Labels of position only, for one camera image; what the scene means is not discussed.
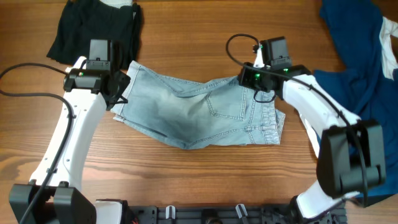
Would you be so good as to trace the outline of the light blue denim shorts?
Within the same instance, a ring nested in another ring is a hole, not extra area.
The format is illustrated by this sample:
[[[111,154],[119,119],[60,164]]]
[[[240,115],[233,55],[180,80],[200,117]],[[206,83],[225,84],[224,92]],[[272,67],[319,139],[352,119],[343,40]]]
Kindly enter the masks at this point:
[[[285,114],[272,93],[255,93],[236,77],[206,83],[155,73],[133,61],[114,119],[181,149],[209,145],[280,144]]]

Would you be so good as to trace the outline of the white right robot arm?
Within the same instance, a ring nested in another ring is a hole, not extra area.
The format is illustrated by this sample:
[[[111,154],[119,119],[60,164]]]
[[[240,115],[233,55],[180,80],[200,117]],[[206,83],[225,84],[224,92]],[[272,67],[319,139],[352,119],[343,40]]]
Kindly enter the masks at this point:
[[[294,197],[285,216],[292,223],[313,222],[359,194],[386,181],[381,125],[362,120],[334,100],[302,65],[271,72],[243,64],[239,84],[256,92],[273,91],[293,106],[320,138],[317,180]]]

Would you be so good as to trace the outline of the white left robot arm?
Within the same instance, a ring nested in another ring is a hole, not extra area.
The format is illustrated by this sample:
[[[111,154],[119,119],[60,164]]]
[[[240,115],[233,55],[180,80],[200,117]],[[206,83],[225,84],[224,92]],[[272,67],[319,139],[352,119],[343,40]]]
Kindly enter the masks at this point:
[[[63,110],[46,153],[27,184],[13,185],[9,203],[19,223],[130,223],[125,200],[91,203],[81,192],[95,129],[122,96],[130,78],[114,56],[80,57],[65,74]]]

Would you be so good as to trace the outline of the folded black garment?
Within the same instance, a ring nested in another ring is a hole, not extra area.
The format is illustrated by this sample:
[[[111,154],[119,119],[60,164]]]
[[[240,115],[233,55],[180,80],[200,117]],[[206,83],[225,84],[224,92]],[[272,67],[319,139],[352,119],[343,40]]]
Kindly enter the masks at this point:
[[[92,39],[115,40],[121,48],[121,68],[137,60],[142,8],[137,3],[116,8],[99,0],[67,1],[58,23],[57,36],[47,57],[73,65],[88,57]]]

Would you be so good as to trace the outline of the blue and white shirt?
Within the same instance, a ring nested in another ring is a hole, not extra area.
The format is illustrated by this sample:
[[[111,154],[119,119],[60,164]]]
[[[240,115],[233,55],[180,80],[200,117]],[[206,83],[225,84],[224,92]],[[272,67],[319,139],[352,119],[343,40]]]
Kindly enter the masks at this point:
[[[397,23],[372,1],[323,0],[320,17],[346,70],[316,70],[317,82],[341,106],[382,126],[386,181],[369,189],[373,205],[397,194],[397,59],[391,44]]]

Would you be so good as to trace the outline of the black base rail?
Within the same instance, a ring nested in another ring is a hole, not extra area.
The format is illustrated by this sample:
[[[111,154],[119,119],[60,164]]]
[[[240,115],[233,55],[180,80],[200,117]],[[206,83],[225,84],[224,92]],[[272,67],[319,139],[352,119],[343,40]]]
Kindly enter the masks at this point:
[[[234,207],[187,207],[177,208],[156,206],[131,206],[133,223],[141,224],[347,224],[346,209],[340,205],[334,210],[313,219],[304,219],[290,210],[287,204],[265,204],[247,207],[243,204]]]

